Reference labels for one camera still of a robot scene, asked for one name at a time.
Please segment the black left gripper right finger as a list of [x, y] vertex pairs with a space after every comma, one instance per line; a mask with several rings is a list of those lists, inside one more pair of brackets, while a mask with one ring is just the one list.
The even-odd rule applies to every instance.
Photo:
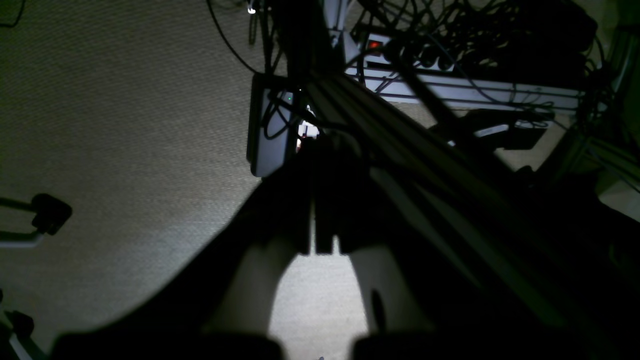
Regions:
[[450, 207], [407, 209], [362, 160], [314, 141], [317, 251], [336, 235], [361, 290], [370, 335], [355, 360], [614, 360], [616, 348], [566, 292], [510, 262]]

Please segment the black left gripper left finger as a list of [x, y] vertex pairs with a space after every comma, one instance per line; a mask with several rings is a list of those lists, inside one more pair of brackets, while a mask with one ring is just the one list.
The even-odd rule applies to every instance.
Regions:
[[284, 272], [310, 248], [310, 180], [306, 165], [275, 171], [158, 293], [109, 325], [60, 337], [55, 358], [279, 359], [266, 335]]

